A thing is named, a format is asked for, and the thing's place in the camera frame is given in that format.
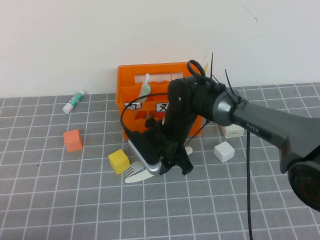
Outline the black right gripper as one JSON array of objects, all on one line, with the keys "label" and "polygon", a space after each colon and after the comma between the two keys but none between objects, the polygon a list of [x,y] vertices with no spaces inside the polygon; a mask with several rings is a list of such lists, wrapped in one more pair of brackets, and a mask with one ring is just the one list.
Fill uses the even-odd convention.
[{"label": "black right gripper", "polygon": [[[176,153],[176,165],[181,168],[181,173],[187,175],[193,170],[194,166],[189,159],[189,155],[193,152],[193,149],[191,147],[178,148],[180,143],[165,133],[161,120],[147,119],[146,128],[146,139],[158,158],[171,159]],[[162,161],[159,174],[164,175],[173,166],[174,163],[170,161]]]}]

